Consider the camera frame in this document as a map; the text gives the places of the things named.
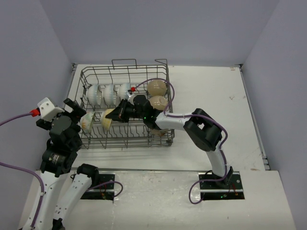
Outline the cream floral patterned bowl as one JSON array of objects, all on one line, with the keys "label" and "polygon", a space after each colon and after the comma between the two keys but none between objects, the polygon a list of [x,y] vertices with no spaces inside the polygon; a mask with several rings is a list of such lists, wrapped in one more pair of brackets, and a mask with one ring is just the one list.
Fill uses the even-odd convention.
[{"label": "cream floral patterned bowl", "polygon": [[95,111],[88,112],[80,119],[80,126],[84,133],[90,133],[94,123]]}]

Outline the yellow green patterned bowl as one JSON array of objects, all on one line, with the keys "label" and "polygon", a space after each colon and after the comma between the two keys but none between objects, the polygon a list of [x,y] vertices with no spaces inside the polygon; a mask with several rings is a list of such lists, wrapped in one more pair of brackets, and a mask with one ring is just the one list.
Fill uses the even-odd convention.
[{"label": "yellow green patterned bowl", "polygon": [[112,124],[112,119],[106,118],[106,116],[111,113],[114,110],[114,108],[106,109],[104,112],[102,112],[100,117],[100,123],[102,125],[102,128],[106,131],[108,131]]}]

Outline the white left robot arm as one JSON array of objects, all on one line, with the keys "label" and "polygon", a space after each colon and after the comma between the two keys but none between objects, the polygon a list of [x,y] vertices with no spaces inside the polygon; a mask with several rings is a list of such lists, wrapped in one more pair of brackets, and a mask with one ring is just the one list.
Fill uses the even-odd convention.
[{"label": "white left robot arm", "polygon": [[40,188],[31,213],[22,227],[24,230],[63,230],[66,222],[88,188],[99,185],[96,167],[81,165],[72,184],[63,196],[62,187],[81,148],[80,119],[86,111],[67,98],[64,103],[72,108],[68,112],[46,97],[38,103],[41,118],[36,125],[49,131],[47,148],[42,155],[39,172]]}]

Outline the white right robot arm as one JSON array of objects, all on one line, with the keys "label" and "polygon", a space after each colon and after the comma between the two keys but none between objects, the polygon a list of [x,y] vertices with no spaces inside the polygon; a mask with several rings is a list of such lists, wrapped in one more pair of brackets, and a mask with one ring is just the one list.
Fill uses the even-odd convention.
[{"label": "white right robot arm", "polygon": [[225,188],[231,183],[233,169],[227,164],[222,149],[228,133],[202,109],[197,108],[189,114],[177,115],[155,109],[145,96],[138,95],[132,100],[122,100],[105,118],[121,123],[137,118],[150,129],[186,132],[196,147],[206,152],[209,158],[213,178],[207,181],[214,182],[219,188]]}]

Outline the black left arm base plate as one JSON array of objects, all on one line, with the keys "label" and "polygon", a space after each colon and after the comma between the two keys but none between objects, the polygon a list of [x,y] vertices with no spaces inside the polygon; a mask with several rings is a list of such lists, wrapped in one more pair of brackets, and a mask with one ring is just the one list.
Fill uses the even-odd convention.
[{"label": "black left arm base plate", "polygon": [[[113,173],[107,173],[107,174],[99,174],[98,181],[95,184],[92,184],[91,187],[97,186],[99,184],[114,181],[115,180],[115,174]],[[81,200],[114,200],[114,184],[106,184],[100,187],[97,187],[95,189],[92,189],[90,191],[85,192]]]}]

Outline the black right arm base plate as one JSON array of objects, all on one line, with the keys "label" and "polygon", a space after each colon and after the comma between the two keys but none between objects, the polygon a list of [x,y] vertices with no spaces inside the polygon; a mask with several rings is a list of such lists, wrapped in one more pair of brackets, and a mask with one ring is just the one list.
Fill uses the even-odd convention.
[{"label": "black right arm base plate", "polygon": [[201,182],[200,195],[207,200],[241,200],[245,199],[241,176],[234,172],[227,185],[217,182]]}]

